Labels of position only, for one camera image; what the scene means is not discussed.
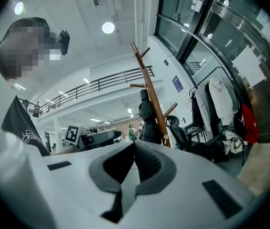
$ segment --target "black camera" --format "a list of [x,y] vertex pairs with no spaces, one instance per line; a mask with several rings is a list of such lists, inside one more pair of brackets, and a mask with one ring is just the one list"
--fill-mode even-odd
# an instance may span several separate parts
[[62,30],[59,35],[60,53],[66,55],[68,52],[70,42],[69,33],[66,30]]

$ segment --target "round ceiling light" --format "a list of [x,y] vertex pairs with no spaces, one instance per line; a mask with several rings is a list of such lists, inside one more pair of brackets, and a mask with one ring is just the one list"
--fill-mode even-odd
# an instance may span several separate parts
[[111,22],[105,22],[102,25],[102,31],[106,34],[110,34],[115,30],[115,25]]
[[225,6],[228,6],[229,5],[229,0],[224,0],[223,3],[224,3]]
[[189,28],[190,25],[188,23],[185,23],[184,26],[187,27],[187,28]]
[[23,2],[17,2],[16,6],[14,8],[15,14],[17,14],[17,15],[21,14],[23,11],[23,7],[24,7]]

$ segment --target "white jacket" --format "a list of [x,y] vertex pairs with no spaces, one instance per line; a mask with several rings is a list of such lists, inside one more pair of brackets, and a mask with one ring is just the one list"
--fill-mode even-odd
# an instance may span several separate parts
[[211,78],[209,91],[216,108],[217,116],[221,119],[223,125],[230,125],[234,118],[234,113],[232,110],[232,100],[227,88],[220,80]]

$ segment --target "white pillar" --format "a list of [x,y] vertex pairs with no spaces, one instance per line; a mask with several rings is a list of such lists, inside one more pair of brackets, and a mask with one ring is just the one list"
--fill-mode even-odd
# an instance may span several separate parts
[[61,128],[60,123],[57,118],[54,119],[54,131],[55,131],[55,143],[57,152],[63,150],[62,138],[61,138]]

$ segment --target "ceiling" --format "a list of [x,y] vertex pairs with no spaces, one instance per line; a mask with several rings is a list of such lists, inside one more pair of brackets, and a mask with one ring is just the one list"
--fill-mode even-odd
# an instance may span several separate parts
[[[18,1],[24,3],[20,15],[13,11]],[[26,99],[45,93],[56,82],[78,70],[98,62],[132,53],[130,42],[135,40],[134,0],[9,0],[0,14],[0,40],[8,27],[17,19],[41,17],[59,34],[70,34],[68,54],[59,61],[38,66],[24,73],[15,83],[26,88],[17,94]],[[101,27],[111,21],[115,30],[105,34]]]

